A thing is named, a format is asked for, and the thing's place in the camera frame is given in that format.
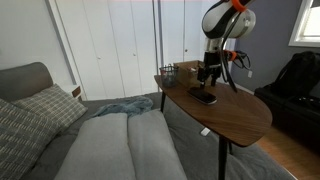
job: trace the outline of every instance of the gray headboard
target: gray headboard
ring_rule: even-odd
[[[32,96],[52,85],[47,67],[40,62],[0,70],[0,98],[9,102]]]

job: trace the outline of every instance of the plaid pillow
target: plaid pillow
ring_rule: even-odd
[[[64,92],[57,84],[12,103],[32,113],[56,120],[61,126],[61,131],[67,129],[87,111],[86,107]]]
[[[20,179],[59,129],[58,123],[0,99],[0,179]]]

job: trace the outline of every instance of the wire basket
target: wire basket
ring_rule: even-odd
[[[163,87],[174,87],[176,85],[176,77],[178,73],[178,67],[174,67],[171,64],[165,67],[161,67],[161,82]]]

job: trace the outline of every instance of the white closet door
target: white closet door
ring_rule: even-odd
[[[125,96],[142,94],[130,1],[108,1]]]
[[[56,0],[87,99],[106,98],[82,1]]]
[[[152,1],[132,1],[132,17],[136,38],[142,94],[158,91],[155,29]]]
[[[164,65],[182,62],[184,54],[184,2],[161,1]]]
[[[107,98],[124,97],[107,0],[83,0]]]
[[[185,1],[184,61],[203,60],[202,17],[202,1]]]

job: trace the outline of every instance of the window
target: window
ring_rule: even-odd
[[[303,0],[289,45],[320,47],[320,0]]]

